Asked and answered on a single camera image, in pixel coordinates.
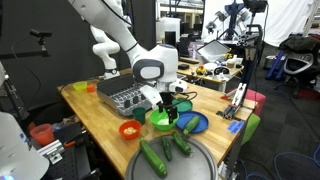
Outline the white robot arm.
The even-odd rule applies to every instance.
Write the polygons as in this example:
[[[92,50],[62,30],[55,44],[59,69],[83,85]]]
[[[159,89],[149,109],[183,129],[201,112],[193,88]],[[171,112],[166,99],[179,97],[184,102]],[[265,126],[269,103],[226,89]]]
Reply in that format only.
[[[133,76],[140,82],[154,81],[153,86],[143,85],[140,92],[152,104],[153,109],[168,115],[167,123],[177,118],[172,93],[185,93],[187,83],[177,78],[178,51],[169,44],[158,44],[151,50],[139,45],[127,28],[121,5],[116,0],[67,0],[90,25],[109,34],[126,52]]]

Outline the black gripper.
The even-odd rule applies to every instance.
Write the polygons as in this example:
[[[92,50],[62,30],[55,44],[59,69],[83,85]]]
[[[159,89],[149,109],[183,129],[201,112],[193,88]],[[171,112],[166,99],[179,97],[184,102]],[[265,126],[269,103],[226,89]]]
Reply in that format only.
[[[174,95],[171,92],[161,92],[162,103],[158,103],[159,113],[164,111],[169,112],[169,123],[172,124],[177,118],[177,108],[172,104]]]

